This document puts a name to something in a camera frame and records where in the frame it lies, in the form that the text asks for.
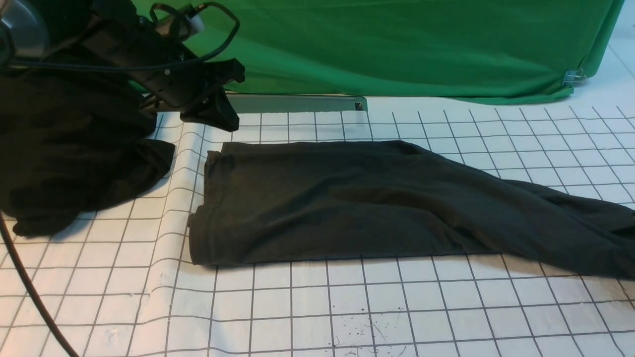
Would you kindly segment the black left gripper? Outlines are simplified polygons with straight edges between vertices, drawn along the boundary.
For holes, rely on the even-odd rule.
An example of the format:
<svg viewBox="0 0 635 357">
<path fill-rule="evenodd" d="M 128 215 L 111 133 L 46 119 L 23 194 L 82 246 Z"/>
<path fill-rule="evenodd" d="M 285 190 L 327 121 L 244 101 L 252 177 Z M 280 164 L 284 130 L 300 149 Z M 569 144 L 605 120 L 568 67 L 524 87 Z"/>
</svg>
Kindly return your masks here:
<svg viewBox="0 0 635 357">
<path fill-rule="evenodd" d="M 240 128 L 240 118 L 225 86 L 245 81 L 238 59 L 181 65 L 196 56 L 181 43 L 165 38 L 147 18 L 132 14 L 100 17 L 82 46 L 105 64 L 127 68 L 127 75 L 166 106 L 181 112 L 183 122 L 199 123 L 226 132 Z"/>
</svg>

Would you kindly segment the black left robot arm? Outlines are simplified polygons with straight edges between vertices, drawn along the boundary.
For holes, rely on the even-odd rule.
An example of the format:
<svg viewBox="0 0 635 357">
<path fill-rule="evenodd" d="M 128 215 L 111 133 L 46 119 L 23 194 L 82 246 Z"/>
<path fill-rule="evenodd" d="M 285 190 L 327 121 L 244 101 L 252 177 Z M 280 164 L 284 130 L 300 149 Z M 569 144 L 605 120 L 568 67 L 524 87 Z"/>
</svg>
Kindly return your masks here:
<svg viewBox="0 0 635 357">
<path fill-rule="evenodd" d="M 232 20 L 222 44 L 198 57 L 185 41 L 204 28 L 200 14 L 213 7 Z M 180 8 L 154 3 L 141 16 L 130 0 L 3 0 L 1 67 L 123 74 L 147 91 L 146 116 L 179 112 L 184 122 L 236 131 L 240 118 L 224 86 L 245 80 L 237 59 L 213 62 L 240 29 L 217 2 Z"/>
</svg>

